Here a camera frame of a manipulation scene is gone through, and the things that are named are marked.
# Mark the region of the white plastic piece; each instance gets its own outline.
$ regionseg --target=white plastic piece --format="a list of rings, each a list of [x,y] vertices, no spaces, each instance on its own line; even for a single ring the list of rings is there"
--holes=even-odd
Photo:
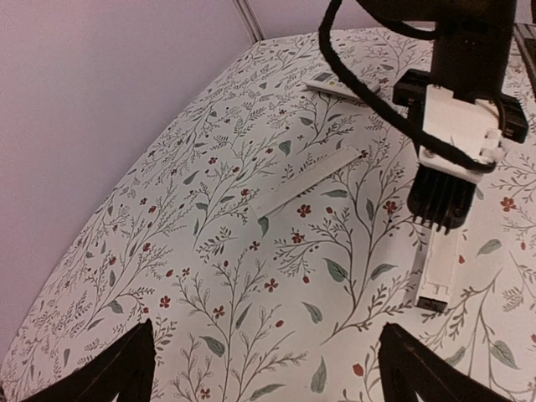
[[[333,155],[312,165],[305,172],[295,176],[279,188],[256,198],[250,206],[257,219],[265,217],[280,206],[288,203],[307,189],[311,188],[337,170],[344,168],[359,157],[360,153],[354,147],[343,147]]]
[[[426,302],[442,304],[448,308],[454,295],[458,262],[460,232],[449,234],[432,231],[426,251],[425,266],[420,278],[415,305],[423,307]]]
[[[477,100],[475,105],[454,99],[453,92],[428,85],[426,89],[425,119],[423,129],[443,142],[461,149],[480,163],[497,162],[504,157],[501,148],[501,130],[498,129],[497,107],[488,100]],[[419,162],[457,178],[478,184],[482,173],[469,171],[430,153],[423,147]]]
[[[326,71],[315,75],[312,80],[305,81],[305,85],[309,90],[326,92],[328,94],[338,95],[354,101],[359,100],[359,97],[355,95],[345,84],[340,82],[338,77],[331,71]],[[368,82],[367,87],[372,92],[379,92],[379,83],[376,81]]]

